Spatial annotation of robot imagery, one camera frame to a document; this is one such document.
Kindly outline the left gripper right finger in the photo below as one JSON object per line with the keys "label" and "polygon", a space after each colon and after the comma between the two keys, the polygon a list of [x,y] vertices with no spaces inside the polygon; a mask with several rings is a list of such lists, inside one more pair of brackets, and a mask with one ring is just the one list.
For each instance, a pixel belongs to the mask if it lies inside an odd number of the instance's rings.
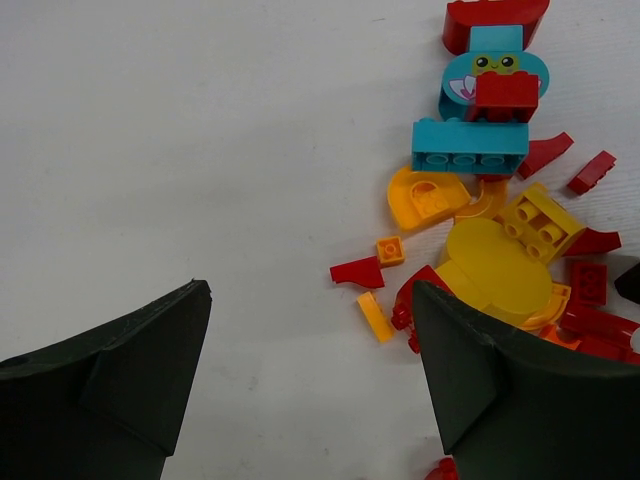
{"label": "left gripper right finger", "polygon": [[426,281],[413,317],[443,451],[462,479],[635,479],[639,369],[574,352]]}

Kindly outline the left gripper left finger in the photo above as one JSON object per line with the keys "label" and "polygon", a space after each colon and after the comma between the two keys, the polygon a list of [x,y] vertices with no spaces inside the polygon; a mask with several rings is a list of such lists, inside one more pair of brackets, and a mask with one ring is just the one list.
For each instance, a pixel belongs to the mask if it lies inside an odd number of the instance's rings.
{"label": "left gripper left finger", "polygon": [[158,479],[176,449],[211,311],[192,280],[1,363],[4,479]]}

